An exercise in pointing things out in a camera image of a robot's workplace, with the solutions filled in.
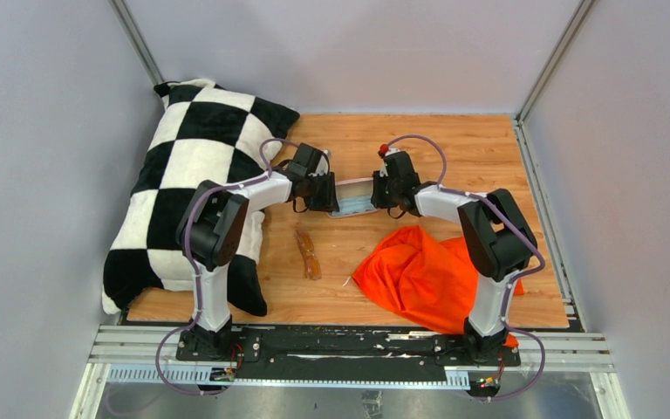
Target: checkered pillow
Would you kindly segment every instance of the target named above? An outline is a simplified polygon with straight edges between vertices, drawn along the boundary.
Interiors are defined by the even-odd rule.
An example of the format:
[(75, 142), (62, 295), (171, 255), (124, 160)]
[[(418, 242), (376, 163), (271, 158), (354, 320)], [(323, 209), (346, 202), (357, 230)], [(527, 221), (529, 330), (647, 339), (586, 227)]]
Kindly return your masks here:
[[(147, 151), (129, 210), (104, 264), (103, 306), (117, 313), (149, 286), (191, 290), (193, 271), (175, 242), (199, 183), (240, 182), (263, 172), (263, 141), (285, 138), (299, 114), (255, 96), (224, 90), (198, 79), (164, 83), (155, 91), (166, 112)], [(264, 150), (272, 159), (281, 148)], [(258, 316), (267, 306), (258, 284), (264, 214), (248, 217), (229, 267), (228, 301)]]

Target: metal floor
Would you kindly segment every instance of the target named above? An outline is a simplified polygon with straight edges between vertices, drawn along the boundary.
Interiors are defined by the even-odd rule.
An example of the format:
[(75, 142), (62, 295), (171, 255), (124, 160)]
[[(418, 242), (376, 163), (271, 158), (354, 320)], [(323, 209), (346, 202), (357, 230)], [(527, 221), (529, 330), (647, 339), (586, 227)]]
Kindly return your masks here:
[[(506, 372), (505, 390), (527, 381), (518, 372)], [(462, 417), (602, 418), (589, 374), (546, 373), (526, 394), (505, 402), (481, 404), (458, 392), (434, 390), (358, 390), (342, 388), (237, 387), (218, 396), (179, 395), (161, 384), (112, 385), (110, 403), (117, 412), (137, 409), (158, 392), (163, 395), (149, 408), (130, 417), (239, 418), (239, 419), (424, 419)], [(110, 415), (102, 405), (98, 418)]]

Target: white wall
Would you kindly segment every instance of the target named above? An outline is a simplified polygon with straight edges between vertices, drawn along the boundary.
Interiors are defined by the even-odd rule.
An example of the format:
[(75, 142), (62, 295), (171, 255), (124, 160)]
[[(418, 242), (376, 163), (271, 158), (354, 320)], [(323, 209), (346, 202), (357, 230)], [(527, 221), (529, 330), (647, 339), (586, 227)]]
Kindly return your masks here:
[(518, 111), (578, 0), (130, 0), (165, 79), (304, 112)]
[(670, 417), (670, 2), (600, 0), (528, 128), (632, 417)]
[(0, 1), (0, 417), (67, 417), (160, 104), (107, 1)]

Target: orange cloth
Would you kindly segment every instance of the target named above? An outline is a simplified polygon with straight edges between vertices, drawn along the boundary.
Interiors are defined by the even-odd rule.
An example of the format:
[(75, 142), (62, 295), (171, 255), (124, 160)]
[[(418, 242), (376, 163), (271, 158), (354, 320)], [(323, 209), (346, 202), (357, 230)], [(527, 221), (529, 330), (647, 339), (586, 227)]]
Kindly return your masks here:
[[(444, 334), (463, 334), (478, 278), (463, 237), (438, 243), (419, 225), (387, 236), (352, 275), (377, 305)], [(516, 339), (510, 336), (507, 345), (516, 346)]]

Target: wood surface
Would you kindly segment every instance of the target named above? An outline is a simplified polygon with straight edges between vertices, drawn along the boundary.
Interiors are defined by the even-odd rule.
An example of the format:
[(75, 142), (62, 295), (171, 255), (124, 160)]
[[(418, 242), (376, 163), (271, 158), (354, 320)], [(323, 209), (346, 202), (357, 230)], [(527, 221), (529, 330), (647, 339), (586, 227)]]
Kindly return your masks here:
[[(546, 258), (549, 253), (509, 117), (456, 115), (306, 114), (291, 139), (332, 151), (336, 180), (368, 177), (378, 169), (379, 145), (403, 134), (422, 134), (438, 142), (448, 157), (448, 187), (472, 191), (509, 189), (528, 219)], [(422, 181), (437, 179), (441, 159), (427, 143), (405, 140), (399, 147), (412, 157)], [(278, 160), (291, 157), (285, 147)], [(420, 224), (438, 240), (461, 235), (461, 226), (434, 218), (404, 216), (393, 220), (379, 211), (331, 219), (326, 214), (295, 214), (291, 204), (266, 210), (258, 275), (269, 314), (257, 318), (232, 310), (235, 322), (358, 325), (412, 324), (364, 296), (354, 282), (344, 282), (386, 235), (403, 225)], [(304, 278), (304, 264), (294, 231), (309, 232), (322, 267), (318, 281)], [(568, 322), (550, 267), (523, 279), (526, 294), (515, 296), (510, 323), (515, 326), (566, 327)], [(132, 304), (130, 320), (187, 320), (191, 292), (148, 289)]]

